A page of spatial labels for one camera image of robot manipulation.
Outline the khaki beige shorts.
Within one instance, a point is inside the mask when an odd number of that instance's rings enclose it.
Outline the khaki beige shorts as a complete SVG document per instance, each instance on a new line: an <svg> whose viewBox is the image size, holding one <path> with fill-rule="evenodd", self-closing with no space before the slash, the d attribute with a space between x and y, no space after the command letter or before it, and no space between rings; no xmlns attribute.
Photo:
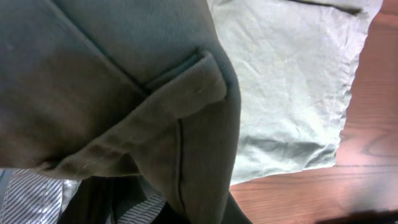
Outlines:
<svg viewBox="0 0 398 224"><path fill-rule="evenodd" d="M380 1L2 1L2 223L246 223L331 167Z"/></svg>

